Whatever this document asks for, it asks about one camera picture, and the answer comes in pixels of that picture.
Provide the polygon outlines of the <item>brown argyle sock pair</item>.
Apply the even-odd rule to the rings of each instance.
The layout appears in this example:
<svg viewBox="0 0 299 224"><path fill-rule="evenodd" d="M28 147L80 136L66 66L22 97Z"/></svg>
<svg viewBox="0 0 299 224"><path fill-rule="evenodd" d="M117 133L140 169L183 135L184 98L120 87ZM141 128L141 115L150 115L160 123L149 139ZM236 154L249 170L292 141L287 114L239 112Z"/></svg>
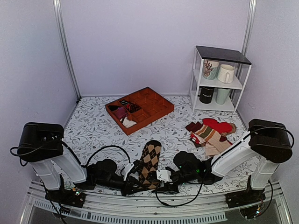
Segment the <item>brown argyle sock pair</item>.
<svg viewBox="0 0 299 224"><path fill-rule="evenodd" d="M158 170L159 157L161 152L161 143L157 140L148 141L142 151L141 162L142 168L139 171L138 180L146 189L155 189L157 181L150 178L151 174L156 174Z"/></svg>

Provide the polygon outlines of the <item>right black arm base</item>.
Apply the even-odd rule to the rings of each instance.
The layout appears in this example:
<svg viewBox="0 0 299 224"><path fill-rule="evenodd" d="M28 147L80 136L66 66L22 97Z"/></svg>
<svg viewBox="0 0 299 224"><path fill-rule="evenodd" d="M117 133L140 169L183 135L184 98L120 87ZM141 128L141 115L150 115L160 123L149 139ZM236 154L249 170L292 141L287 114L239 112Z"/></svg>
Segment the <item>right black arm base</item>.
<svg viewBox="0 0 299 224"><path fill-rule="evenodd" d="M253 190L250 184L251 175L247 181L245 190L228 193L225 195L226 203L229 208L245 206L254 203L255 206L240 209L240 214L245 219L255 219L262 214L266 208L264 200L266 199L263 190Z"/></svg>

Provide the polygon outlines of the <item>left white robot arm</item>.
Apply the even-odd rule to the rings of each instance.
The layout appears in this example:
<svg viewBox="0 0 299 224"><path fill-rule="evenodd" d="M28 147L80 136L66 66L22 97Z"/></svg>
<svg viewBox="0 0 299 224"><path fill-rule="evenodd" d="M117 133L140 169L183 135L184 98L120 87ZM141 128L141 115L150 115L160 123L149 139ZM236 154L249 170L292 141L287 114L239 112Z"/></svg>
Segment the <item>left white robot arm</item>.
<svg viewBox="0 0 299 224"><path fill-rule="evenodd" d="M123 196L139 192L144 186L129 176L134 164L129 162L122 175L117 175L117 164L111 159L81 164L73 150L64 142L64 128L60 124L28 122L24 125L17 157L29 163L44 182L46 189L60 203L69 199L69 191L62 187L64 180L54 168L57 164L73 184L82 190L93 190L97 185L119 189Z"/></svg>

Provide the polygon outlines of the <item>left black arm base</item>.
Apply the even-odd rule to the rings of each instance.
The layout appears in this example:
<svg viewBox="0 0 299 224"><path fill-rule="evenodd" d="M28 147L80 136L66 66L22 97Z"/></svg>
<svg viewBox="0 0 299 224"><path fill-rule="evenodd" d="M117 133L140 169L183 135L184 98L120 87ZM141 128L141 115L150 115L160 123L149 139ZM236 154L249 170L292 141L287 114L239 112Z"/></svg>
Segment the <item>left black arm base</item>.
<svg viewBox="0 0 299 224"><path fill-rule="evenodd" d="M83 190L78 188L66 189L64 187L64 180L62 175L60 176L60 187L58 190L45 190L45 199L56 202L62 205L69 205L72 207L83 208L86 194Z"/></svg>

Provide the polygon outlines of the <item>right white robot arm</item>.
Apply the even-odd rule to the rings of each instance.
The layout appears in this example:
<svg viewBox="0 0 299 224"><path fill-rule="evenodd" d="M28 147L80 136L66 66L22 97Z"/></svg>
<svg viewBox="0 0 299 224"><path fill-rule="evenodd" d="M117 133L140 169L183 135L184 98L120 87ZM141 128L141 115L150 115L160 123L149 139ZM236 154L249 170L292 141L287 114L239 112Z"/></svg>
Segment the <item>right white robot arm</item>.
<svg viewBox="0 0 299 224"><path fill-rule="evenodd" d="M282 123L253 119L239 140L206 161L200 161L194 154L186 151L177 153L173 162L178 171L171 168L158 170L159 184L153 193L178 193L180 184L194 179L200 185L213 184L248 159L260 156L258 166L247 180L247 188L226 194L229 201L259 202L265 199L264 189L270 177L281 163L291 158L294 143L293 134Z"/></svg>

